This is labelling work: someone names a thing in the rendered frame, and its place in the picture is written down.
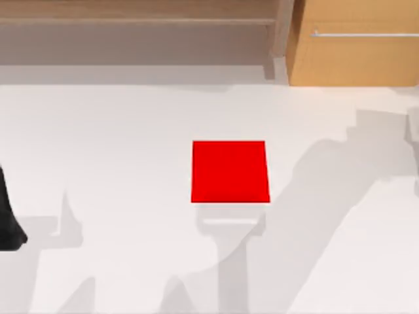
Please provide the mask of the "flat red square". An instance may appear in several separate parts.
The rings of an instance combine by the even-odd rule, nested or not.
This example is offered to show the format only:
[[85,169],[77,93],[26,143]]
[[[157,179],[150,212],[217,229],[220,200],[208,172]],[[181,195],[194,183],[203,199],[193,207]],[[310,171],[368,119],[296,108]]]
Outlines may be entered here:
[[270,203],[264,141],[193,141],[193,203]]

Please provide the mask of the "open wooden shelf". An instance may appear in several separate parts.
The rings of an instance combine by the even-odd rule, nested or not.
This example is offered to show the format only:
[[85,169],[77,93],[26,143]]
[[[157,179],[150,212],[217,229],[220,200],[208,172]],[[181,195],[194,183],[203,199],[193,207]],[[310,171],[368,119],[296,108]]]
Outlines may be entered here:
[[0,0],[0,84],[283,77],[295,0]]

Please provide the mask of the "wooden cupboard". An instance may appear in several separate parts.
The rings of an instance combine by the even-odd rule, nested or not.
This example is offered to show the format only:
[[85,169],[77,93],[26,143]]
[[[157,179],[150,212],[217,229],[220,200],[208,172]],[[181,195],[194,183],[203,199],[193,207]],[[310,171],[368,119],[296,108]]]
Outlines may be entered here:
[[419,38],[320,33],[419,33],[419,0],[295,0],[285,62],[292,86],[419,84]]

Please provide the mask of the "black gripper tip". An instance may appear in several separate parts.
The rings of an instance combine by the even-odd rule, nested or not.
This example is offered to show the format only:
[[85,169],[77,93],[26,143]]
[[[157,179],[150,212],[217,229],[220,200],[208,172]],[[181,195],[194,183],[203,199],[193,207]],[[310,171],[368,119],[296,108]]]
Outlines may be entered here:
[[0,251],[17,251],[28,241],[9,200],[3,168],[0,166]]

